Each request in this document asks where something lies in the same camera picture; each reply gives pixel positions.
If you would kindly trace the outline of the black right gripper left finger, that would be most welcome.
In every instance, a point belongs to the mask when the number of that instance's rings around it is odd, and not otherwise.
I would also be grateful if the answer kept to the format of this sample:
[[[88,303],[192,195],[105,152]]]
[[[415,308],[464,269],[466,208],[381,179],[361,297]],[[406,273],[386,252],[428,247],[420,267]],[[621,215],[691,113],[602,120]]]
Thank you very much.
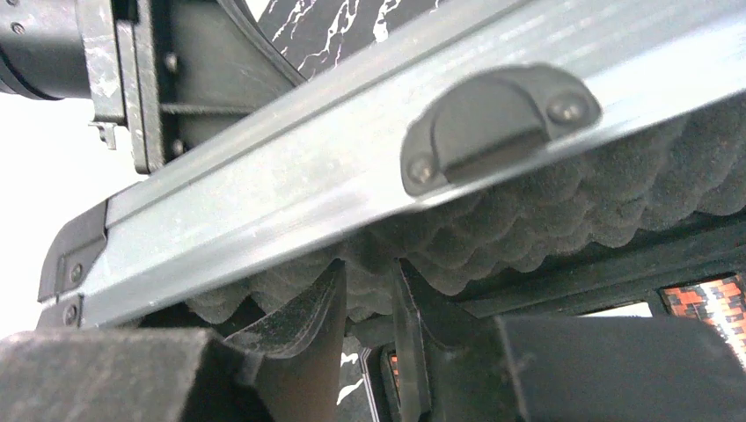
[[[45,329],[1,343],[4,421],[331,421],[344,265],[229,337],[206,329]]]

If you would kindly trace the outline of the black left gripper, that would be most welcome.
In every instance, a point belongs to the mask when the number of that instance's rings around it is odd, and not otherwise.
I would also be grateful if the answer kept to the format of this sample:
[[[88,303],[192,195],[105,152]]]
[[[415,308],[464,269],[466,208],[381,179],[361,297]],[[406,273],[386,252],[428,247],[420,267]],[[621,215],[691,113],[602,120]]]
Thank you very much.
[[[1,90],[88,98],[151,174],[304,81],[244,1],[4,1]]]

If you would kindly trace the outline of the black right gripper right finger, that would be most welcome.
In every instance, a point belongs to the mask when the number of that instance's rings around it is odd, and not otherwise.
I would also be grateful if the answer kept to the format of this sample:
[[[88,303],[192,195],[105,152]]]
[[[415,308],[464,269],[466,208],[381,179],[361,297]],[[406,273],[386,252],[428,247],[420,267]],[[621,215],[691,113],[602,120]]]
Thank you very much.
[[[407,261],[392,287],[405,421],[742,421],[745,373],[676,317],[477,318]]]

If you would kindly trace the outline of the black foam-lined poker case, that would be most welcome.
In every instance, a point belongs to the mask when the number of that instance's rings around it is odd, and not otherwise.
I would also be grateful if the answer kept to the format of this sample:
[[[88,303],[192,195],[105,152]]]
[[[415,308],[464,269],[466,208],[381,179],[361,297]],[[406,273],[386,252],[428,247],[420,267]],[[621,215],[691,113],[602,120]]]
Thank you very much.
[[[409,262],[451,302],[505,267],[743,208],[742,1],[463,1],[303,82],[62,228],[45,329],[257,322],[344,265],[346,319]]]

